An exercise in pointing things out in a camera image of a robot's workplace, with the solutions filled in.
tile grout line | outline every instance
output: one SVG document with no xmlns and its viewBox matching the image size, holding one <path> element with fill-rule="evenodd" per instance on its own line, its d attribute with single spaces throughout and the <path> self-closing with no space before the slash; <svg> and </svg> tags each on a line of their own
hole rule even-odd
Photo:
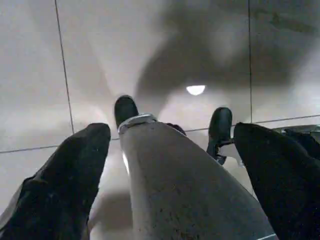
<svg viewBox="0 0 320 240">
<path fill-rule="evenodd" d="M 276 119 L 276 120 L 268 120 L 268 121 L 257 121 L 253 122 L 253 124 L 266 124 L 266 123 L 274 123 L 274 122 L 281 122 L 281 121 L 289 121 L 289 120 L 298 120 L 298 119 L 308 119 L 308 118 L 316 118 L 320 117 L 320 114 L 318 115 L 310 115 L 310 116 L 297 116 L 297 117 L 291 117 L 291 118 L 282 118 L 282 119 Z M 186 130 L 186 133 L 192 133 L 197 131 L 203 131 L 208 130 L 208 127 L 203 128 L 196 128 L 196 129 L 190 129 Z M 112 138 L 111 141 L 117 141 L 120 140 L 119 137 Z M 16 152 L 23 152 L 23 151 L 31 151 L 31 150 L 41 150 L 41 149 L 50 149 L 50 148 L 57 148 L 59 145 L 51 145 L 51 146 L 40 146 L 40 147 L 32 147 L 32 148 L 22 148 L 22 149 L 16 149 L 16 150 L 8 150 L 8 151 L 0 151 L 0 154 L 8 154 L 8 153 L 16 153 Z"/>
<path fill-rule="evenodd" d="M 308 119 L 308 118 L 316 118 L 316 117 L 320 117 L 320 114 L 310 115 L 310 116 L 297 116 L 297 117 L 282 118 L 282 119 L 267 120 L 267 121 L 256 121 L 256 122 L 253 122 L 253 124 L 266 124 L 266 123 L 274 123 L 274 122 L 297 120 L 297 119 Z"/>
<path fill-rule="evenodd" d="M 61 48 L 62 64 L 63 64 L 63 71 L 64 71 L 65 88 L 66 88 L 66 94 L 67 94 L 68 105 L 69 105 L 71 129 L 72 129 L 72 134 L 75 134 L 74 121 L 73 121 L 73 117 L 72 117 L 71 104 L 70 104 L 70 95 L 69 95 L 69 86 L 68 86 L 68 78 L 67 78 L 67 70 L 66 70 L 66 62 L 65 62 L 65 53 L 64 53 L 64 47 L 62 44 L 62 34 L 61 34 L 61 29 L 60 29 L 60 20 L 59 20 L 57 0 L 54 0 L 54 3 L 55 3 L 56 20 L 58 23 L 60 48 Z"/>
<path fill-rule="evenodd" d="M 248 30 L 249 30 L 250 122 L 252 123 L 252 66 L 251 66 L 251 11 L 250 11 L 250 0 L 248 0 Z"/>
</svg>

black shoe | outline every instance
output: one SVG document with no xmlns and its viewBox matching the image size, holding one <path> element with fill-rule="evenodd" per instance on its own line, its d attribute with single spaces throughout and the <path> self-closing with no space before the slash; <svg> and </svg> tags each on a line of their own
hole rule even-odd
<svg viewBox="0 0 320 240">
<path fill-rule="evenodd" d="M 209 125 L 209 143 L 206 152 L 213 157 L 218 163 L 223 165 L 226 156 L 218 154 L 219 147 L 223 142 L 231 139 L 232 112 L 227 107 L 217 108 Z"/>
<path fill-rule="evenodd" d="M 138 116 L 138 108 L 131 96 L 123 95 L 114 104 L 116 127 L 119 128 L 125 120 Z"/>
</svg>

gray pole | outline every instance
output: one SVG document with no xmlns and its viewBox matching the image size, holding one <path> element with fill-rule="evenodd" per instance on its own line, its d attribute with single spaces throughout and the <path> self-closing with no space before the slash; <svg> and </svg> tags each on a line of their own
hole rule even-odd
<svg viewBox="0 0 320 240">
<path fill-rule="evenodd" d="M 144 115 L 119 133 L 136 240 L 277 239 L 256 199 L 180 132 Z"/>
</svg>

tiled floor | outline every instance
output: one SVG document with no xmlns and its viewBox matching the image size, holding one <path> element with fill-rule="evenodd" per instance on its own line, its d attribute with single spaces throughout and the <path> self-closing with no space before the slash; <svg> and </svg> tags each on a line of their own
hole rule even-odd
<svg viewBox="0 0 320 240">
<path fill-rule="evenodd" d="M 203 148 L 219 106 L 234 123 L 320 123 L 319 11 L 317 0 L 1 1 L 0 211 L 72 132 L 105 122 L 117 139 L 121 94 Z M 204 92 L 190 95 L 193 85 Z M 234 159 L 225 167 L 252 192 Z M 113 140 L 93 239 L 131 239 L 128 192 Z"/>
</svg>

glossy floor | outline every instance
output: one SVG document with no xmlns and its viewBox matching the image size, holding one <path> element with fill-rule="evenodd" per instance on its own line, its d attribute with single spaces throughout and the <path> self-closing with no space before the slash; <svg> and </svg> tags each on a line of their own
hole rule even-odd
<svg viewBox="0 0 320 240">
<path fill-rule="evenodd" d="M 320 123 L 319 11 L 317 0 L 1 1 L 0 211 L 73 132 L 105 122 L 117 139 L 122 94 L 202 148 L 220 106 L 233 123 Z M 234 159 L 225 167 L 252 192 Z M 129 186 L 113 140 L 92 239 L 131 239 Z"/>
</svg>

